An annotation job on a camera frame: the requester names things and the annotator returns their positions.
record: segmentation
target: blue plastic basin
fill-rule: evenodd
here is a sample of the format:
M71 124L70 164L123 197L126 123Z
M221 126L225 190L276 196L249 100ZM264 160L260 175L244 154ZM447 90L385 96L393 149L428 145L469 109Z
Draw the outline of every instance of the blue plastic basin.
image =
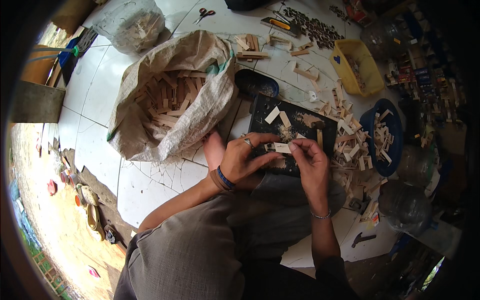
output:
M372 157L372 163L377 169L378 174L388 177L392 175L398 164L400 163L400 159L402 158L402 150L403 150L403 129L402 129L402 121L398 115L398 111L396 110L395 106L393 105L390 100L382 98L375 103L375 106L367 110L363 113L362 117L360 118L360 124L363 127L364 131L368 131L369 136L373 137L373 122L375 121L375 113L379 113L380 115L383 114L387 109L389 109L393 115L388 114L385 118L382 119L382 122L385 122L388 127L388 132L394 136L393 144L390 145L388 149L388 156L392 159L392 163L388 165L388 161L378 161L375 155L375 146L373 143L373 139L367 138L366 142L368 143L368 150Z

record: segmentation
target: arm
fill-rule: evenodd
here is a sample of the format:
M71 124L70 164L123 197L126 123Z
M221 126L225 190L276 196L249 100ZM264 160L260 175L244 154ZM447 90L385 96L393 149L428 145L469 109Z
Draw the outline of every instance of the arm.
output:
M293 140L289 144L300 169L300 178L310 210L317 216L328 215L328 158L317 142ZM331 218L312 220L312 257L315 269L328 257L340 256L340 247L333 231Z
M230 141L220 164L220 170L222 170L225 178L232 183L238 183L263 165L268 164L277 157L283 157L280 153L270 152L250 160L249 154L252 152L252 148L244 142L245 138L249 138L254 147L262 143L278 142L280 140L277 135L271 133L251 132L245 137ZM219 192L221 190L208 175L196 185L157 207L143 220L138 228L138 232L155 228L174 214L197 206Z
M178 194L177 196L157 207L153 212L149 213L140 224L138 232L155 228L174 214L197 206L215 196L219 192L221 192L221 190L213 183L210 176L207 176L199 183L195 184L183 193Z

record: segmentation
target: dirt ground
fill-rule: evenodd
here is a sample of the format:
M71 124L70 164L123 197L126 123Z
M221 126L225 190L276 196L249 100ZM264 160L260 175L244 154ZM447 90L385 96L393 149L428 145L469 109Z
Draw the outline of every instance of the dirt ground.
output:
M117 246L107 241L98 242L90 235L86 214L75 205L72 186L59 186L55 195L48 194L47 182L52 177L50 155L44 150L42 157L38 158L35 149L37 133L33 124L16 124L12 128L12 137L20 194L43 250L69 287L81 298L112 299L125 256ZM116 198L111 200L116 205ZM106 220L102 222L103 225L108 223ZM125 235L131 229L123 228L122 231ZM100 279L91 276L87 266L96 269Z

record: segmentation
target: blue bracelet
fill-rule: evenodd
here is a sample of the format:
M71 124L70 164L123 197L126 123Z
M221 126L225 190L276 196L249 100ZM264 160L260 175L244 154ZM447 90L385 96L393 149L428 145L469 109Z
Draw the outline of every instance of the blue bracelet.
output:
M220 166L216 168L216 171L218 172L220 178L223 180L223 182L232 190L235 187L234 183L231 183L228 179L223 176L222 171L220 171Z

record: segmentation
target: grass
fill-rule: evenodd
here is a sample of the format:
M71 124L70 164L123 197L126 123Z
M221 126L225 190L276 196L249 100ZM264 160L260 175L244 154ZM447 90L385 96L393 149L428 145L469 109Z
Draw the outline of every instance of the grass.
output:
M28 250L28 252L31 254L32 257L34 257L35 255L39 254L41 252L41 250L37 249L34 245L34 243L29 240L27 238L27 236L25 235L24 231L23 230L20 230L20 234L22 235L22 239L24 241L24 244ZM34 260L35 260L35 263L41 261L43 258L45 257L44 254L41 254L39 255L38 257L36 257ZM50 270L52 268L52 265L48 262L48 261L45 261L43 262L40 266L40 270L42 270L43 273L46 273L48 270ZM59 283L61 282L61 279L60 278L57 278L55 279L54 283L55 285L53 285L53 283L50 283L53 287L56 287ZM62 287L58 287L56 288L57 291L60 291L62 289ZM70 296L67 294L67 291L63 291L61 294L60 294L60 297L62 299L65 299L65 300L72 300L70 298Z

